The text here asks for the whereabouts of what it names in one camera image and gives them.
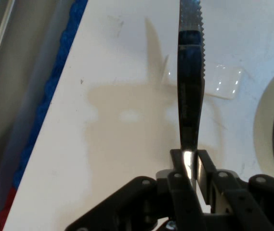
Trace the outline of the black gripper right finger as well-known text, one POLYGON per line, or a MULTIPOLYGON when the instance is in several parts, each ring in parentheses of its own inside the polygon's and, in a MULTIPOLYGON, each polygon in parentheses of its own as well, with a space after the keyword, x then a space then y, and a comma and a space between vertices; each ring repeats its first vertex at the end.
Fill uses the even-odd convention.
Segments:
POLYGON ((197 183, 213 214, 234 217, 244 231, 274 231, 274 177, 258 174, 245 182, 218 170, 207 151, 199 150, 197 183))

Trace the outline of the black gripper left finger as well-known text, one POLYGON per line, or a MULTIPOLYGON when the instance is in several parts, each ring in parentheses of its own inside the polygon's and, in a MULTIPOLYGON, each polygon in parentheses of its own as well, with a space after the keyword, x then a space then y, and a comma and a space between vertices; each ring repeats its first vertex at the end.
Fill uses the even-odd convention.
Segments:
POLYGON ((184 168, 184 152, 170 151, 173 168, 157 178, 139 176, 66 227, 67 231, 152 231, 159 219, 169 218, 178 227, 188 225, 192 210, 200 210, 184 168))

